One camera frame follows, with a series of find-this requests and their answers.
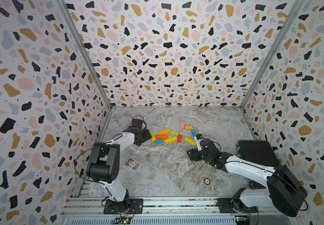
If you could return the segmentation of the light blue block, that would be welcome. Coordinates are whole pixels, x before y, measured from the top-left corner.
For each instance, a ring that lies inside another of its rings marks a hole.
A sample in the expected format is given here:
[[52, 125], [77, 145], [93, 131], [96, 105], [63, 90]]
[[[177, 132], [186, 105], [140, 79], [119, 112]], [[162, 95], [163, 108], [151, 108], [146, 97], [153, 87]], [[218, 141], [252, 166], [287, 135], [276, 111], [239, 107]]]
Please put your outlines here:
[[186, 134], [191, 134], [191, 130], [187, 130], [187, 129], [183, 129], [182, 132], [184, 132]]

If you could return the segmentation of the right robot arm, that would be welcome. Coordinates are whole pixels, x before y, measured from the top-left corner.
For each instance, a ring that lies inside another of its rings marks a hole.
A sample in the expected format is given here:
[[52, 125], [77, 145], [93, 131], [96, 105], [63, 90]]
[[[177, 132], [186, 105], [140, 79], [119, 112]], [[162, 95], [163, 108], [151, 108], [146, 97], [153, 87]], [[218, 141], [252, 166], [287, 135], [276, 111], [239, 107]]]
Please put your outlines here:
[[247, 213], [262, 207], [296, 217], [302, 206], [307, 206], [307, 191], [289, 168], [278, 163], [269, 142], [240, 140], [236, 147], [236, 155], [222, 152], [216, 142], [198, 135], [196, 148], [187, 151], [191, 161], [204, 161], [216, 170], [243, 176], [258, 185], [242, 187], [233, 197], [218, 199], [221, 213]]

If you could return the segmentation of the amber orange block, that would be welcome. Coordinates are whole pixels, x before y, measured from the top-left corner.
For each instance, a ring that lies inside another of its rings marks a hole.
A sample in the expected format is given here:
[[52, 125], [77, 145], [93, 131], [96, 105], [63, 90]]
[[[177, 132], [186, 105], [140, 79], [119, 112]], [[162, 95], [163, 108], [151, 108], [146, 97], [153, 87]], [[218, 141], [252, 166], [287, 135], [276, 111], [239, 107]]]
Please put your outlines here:
[[168, 135], [170, 132], [171, 132], [170, 129], [165, 129], [165, 130], [159, 131], [159, 135]]

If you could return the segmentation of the teal short block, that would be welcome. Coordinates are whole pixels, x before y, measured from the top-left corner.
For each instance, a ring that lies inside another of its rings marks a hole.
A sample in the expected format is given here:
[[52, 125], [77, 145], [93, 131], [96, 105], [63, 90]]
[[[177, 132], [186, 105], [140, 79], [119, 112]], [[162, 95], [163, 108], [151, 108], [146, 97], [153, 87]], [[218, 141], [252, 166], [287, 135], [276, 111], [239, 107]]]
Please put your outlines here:
[[154, 143], [155, 143], [156, 145], [163, 144], [163, 143], [164, 143], [164, 139], [157, 139], [157, 140], [155, 140]]

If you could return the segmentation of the red block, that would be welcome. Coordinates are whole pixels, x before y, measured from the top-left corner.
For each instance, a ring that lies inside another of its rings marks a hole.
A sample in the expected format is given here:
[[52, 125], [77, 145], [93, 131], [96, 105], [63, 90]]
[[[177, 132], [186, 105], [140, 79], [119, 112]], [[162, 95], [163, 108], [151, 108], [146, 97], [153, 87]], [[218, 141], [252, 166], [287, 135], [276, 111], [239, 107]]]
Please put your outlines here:
[[178, 143], [181, 143], [181, 142], [182, 142], [182, 138], [183, 138], [183, 136], [182, 136], [181, 134], [179, 134], [179, 135], [178, 135], [177, 142], [178, 142]]

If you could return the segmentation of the small amber block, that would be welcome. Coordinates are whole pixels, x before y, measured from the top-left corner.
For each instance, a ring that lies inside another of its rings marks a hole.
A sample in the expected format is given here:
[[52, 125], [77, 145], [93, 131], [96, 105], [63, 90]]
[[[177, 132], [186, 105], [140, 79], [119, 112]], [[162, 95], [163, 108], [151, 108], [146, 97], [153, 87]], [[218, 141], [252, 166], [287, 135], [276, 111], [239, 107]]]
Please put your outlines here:
[[186, 129], [186, 130], [193, 130], [194, 128], [193, 128], [192, 125], [189, 125], [189, 126], [185, 126], [184, 129]]

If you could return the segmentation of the green block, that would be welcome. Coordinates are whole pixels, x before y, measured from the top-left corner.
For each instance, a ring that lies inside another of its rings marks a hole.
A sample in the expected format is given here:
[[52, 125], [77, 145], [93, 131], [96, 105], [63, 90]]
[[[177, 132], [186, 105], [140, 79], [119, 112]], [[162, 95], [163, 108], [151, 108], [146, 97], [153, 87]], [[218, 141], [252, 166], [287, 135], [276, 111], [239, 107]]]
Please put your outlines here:
[[176, 137], [178, 137], [178, 135], [179, 135], [179, 132], [176, 132], [176, 131], [171, 131], [171, 132], [170, 132], [170, 134], [171, 134], [171, 135], [173, 135], [173, 136], [176, 136]]

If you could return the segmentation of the poker chip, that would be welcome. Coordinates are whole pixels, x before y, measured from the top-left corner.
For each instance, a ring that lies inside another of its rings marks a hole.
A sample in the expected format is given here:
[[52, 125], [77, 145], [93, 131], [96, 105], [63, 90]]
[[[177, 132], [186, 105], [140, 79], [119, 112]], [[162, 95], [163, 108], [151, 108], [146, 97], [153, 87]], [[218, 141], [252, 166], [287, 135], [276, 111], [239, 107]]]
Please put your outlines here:
[[206, 185], [209, 185], [209, 184], [211, 183], [211, 181], [210, 181], [210, 179], [206, 178], [206, 179], [204, 179], [204, 183], [205, 183]]

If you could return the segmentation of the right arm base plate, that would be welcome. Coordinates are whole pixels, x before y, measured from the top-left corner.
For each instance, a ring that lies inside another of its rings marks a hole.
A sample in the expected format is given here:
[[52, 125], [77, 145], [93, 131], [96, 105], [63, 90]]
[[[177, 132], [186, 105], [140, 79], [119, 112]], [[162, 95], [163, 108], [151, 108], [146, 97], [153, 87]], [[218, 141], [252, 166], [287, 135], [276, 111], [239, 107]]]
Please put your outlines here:
[[257, 213], [257, 207], [243, 208], [242, 210], [237, 210], [234, 208], [232, 203], [232, 198], [217, 198], [216, 206], [219, 208], [220, 213]]

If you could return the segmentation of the tan wooden block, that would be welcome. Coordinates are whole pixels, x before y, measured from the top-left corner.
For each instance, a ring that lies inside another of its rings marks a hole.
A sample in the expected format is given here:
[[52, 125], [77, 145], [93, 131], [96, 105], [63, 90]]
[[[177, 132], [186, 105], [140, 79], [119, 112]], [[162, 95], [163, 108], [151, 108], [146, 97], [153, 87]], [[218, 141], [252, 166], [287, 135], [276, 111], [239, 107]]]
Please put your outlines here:
[[185, 132], [183, 132], [183, 131], [179, 132], [179, 134], [180, 134], [181, 136], [184, 136], [184, 137], [187, 137], [187, 138], [190, 138], [190, 139], [191, 139], [191, 137], [192, 137], [191, 134], [185, 133]]

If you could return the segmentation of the teal long block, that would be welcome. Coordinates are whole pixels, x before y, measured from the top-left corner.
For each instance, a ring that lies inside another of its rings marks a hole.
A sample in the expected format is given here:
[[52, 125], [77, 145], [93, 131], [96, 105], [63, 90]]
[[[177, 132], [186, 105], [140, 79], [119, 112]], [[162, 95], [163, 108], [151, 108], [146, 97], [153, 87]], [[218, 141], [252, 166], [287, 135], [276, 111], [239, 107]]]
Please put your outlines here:
[[191, 132], [194, 137], [197, 136], [197, 131], [195, 129], [191, 130]]

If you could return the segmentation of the lime yellow block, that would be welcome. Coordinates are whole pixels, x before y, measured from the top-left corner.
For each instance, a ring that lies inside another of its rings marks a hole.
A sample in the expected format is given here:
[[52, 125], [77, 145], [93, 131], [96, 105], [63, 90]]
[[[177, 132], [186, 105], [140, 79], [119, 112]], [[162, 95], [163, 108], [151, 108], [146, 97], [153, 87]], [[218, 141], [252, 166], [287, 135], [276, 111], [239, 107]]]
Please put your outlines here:
[[184, 138], [184, 141], [185, 141], [186, 143], [189, 143], [189, 144], [192, 145], [192, 146], [196, 146], [196, 144], [197, 144], [194, 140], [192, 140], [192, 139], [190, 139], [190, 138], [188, 138], [188, 137], [185, 137], [185, 138]]

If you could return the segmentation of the aluminium rail frame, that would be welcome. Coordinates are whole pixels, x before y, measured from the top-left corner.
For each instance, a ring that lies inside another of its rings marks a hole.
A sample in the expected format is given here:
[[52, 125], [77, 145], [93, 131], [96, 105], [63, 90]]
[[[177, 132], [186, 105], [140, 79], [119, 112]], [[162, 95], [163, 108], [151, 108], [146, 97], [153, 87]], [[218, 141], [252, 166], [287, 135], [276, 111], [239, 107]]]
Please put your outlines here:
[[103, 197], [69, 198], [61, 213], [63, 225], [302, 225], [300, 216], [259, 207], [257, 213], [220, 213], [217, 197], [142, 198], [142, 214], [105, 215]]

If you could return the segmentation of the pink block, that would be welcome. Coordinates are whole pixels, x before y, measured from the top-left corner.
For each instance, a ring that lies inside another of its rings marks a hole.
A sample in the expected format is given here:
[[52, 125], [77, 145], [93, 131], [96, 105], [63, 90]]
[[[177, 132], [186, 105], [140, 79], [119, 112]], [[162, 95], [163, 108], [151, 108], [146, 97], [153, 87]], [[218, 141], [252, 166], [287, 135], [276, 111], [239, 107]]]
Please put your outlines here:
[[183, 130], [184, 128], [185, 128], [185, 123], [184, 122], [181, 122], [180, 129]]

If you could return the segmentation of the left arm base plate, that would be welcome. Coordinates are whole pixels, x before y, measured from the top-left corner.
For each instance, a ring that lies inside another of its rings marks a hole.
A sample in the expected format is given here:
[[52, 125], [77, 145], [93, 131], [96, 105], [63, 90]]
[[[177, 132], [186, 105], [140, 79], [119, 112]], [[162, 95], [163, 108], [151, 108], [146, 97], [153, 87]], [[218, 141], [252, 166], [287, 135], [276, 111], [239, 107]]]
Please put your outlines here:
[[105, 215], [112, 214], [142, 214], [144, 200], [142, 198], [132, 198], [128, 201], [115, 202], [112, 200], [106, 200], [103, 213]]

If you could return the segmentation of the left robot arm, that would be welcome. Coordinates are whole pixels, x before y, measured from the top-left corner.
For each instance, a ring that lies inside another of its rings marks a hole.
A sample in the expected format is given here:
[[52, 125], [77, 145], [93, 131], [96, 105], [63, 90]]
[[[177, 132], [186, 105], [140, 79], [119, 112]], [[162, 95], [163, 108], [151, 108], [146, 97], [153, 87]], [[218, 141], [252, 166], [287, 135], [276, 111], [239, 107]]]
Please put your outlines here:
[[91, 149], [86, 176], [106, 189], [109, 194], [106, 202], [120, 212], [130, 208], [128, 190], [119, 178], [120, 153], [130, 145], [140, 146], [151, 138], [144, 119], [133, 117], [125, 130], [109, 141], [96, 142]]

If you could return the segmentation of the black case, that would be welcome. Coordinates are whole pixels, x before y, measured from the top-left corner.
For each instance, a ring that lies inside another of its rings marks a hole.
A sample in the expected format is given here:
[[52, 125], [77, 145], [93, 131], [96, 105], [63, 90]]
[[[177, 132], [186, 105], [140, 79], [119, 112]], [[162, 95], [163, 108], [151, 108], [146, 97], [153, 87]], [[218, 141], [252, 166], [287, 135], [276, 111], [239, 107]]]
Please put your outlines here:
[[268, 141], [240, 140], [237, 142], [237, 153], [242, 159], [259, 165], [269, 167], [279, 165]]

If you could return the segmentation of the colourful card box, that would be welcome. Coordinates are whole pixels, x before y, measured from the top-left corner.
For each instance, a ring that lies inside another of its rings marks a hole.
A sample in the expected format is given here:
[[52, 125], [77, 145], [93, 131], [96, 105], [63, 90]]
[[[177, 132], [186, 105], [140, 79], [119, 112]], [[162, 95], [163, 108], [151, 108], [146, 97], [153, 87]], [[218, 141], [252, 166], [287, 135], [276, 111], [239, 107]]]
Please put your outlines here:
[[140, 167], [141, 163], [133, 158], [129, 158], [124, 166], [126, 166], [127, 168], [133, 170], [134, 172], [138, 170], [138, 168]]

